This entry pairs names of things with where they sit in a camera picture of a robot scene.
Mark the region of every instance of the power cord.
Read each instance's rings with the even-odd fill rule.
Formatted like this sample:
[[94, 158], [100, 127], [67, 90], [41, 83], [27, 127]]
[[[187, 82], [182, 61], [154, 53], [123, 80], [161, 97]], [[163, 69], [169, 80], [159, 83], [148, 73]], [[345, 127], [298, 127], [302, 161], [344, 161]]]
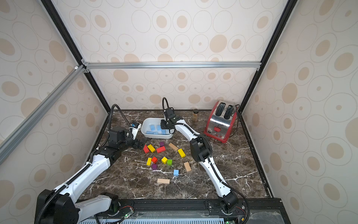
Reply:
[[231, 115], [233, 115], [236, 112], [236, 118], [237, 118], [236, 129], [234, 133], [232, 133], [232, 135], [229, 136], [229, 138], [233, 137], [237, 132], [237, 129], [239, 129], [239, 104], [236, 104], [235, 106], [236, 106], [236, 110]]

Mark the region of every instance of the natural wood block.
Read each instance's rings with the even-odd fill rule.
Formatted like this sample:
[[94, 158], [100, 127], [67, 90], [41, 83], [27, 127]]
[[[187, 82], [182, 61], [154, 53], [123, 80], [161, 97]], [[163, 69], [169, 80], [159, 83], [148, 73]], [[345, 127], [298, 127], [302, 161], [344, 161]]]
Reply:
[[185, 166], [185, 169], [187, 170], [187, 172], [192, 171], [192, 169], [190, 168], [189, 162], [185, 162], [184, 166]]
[[170, 180], [169, 179], [160, 179], [160, 178], [158, 178], [157, 183], [158, 184], [170, 184]]
[[172, 149], [174, 149], [174, 151], [178, 151], [178, 147], [176, 147], [173, 143], [169, 143], [169, 147], [171, 147]]

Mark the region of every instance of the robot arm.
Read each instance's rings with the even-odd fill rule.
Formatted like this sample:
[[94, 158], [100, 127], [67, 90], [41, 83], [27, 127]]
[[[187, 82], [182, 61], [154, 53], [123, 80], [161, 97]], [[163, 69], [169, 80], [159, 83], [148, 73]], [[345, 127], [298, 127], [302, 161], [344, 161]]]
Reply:
[[106, 169], [108, 169], [129, 147], [143, 148], [146, 138], [136, 140], [136, 135], [141, 124], [133, 122], [130, 129], [114, 127], [109, 130], [107, 144], [97, 148], [91, 154], [92, 162], [87, 162], [63, 184], [54, 190], [42, 191], [36, 204], [35, 223], [71, 223], [77, 224], [97, 213], [106, 211], [114, 215], [119, 211], [118, 196], [103, 193], [95, 198], [76, 203], [82, 192]]
[[185, 120], [174, 113], [173, 108], [164, 110], [166, 125], [168, 128], [174, 126], [177, 131], [182, 133], [190, 142], [190, 152], [193, 159], [199, 162], [209, 175], [210, 180], [214, 184], [216, 193], [221, 198], [221, 205], [225, 213], [230, 213], [235, 209], [238, 203], [237, 196], [228, 187], [226, 181], [218, 170], [212, 157], [212, 148], [207, 138], [192, 129]]

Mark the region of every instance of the patterned wallpaper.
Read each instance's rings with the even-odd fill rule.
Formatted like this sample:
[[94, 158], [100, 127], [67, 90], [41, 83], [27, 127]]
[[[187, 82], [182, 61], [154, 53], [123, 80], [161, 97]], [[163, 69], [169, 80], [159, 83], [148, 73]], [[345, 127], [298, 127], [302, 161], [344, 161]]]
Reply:
[[358, 220], [358, 1], [305, 0], [244, 111], [293, 224]]
[[93, 69], [108, 103], [121, 109], [212, 109], [217, 100], [240, 104], [255, 68]]
[[88, 62], [260, 61], [287, 0], [55, 0]]
[[0, 0], [0, 143], [74, 68], [42, 7]]
[[107, 116], [84, 75], [0, 165], [0, 223], [33, 223], [36, 200], [77, 172]]

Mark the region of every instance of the yellow block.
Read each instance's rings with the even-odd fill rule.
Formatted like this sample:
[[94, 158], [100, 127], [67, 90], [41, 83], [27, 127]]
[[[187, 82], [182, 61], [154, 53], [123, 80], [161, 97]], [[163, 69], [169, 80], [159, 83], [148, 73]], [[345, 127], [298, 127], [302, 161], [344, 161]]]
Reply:
[[152, 158], [148, 158], [148, 160], [147, 160], [147, 166], [150, 166], [151, 163], [152, 163]]
[[155, 152], [155, 148], [151, 144], [149, 146], [147, 146], [147, 147], [151, 152]]
[[179, 155], [180, 155], [182, 158], [185, 157], [185, 153], [183, 152], [182, 149], [179, 149], [178, 152], [179, 152]]
[[166, 162], [168, 161], [168, 159], [164, 156], [161, 161], [162, 161], [164, 164], [166, 164]]

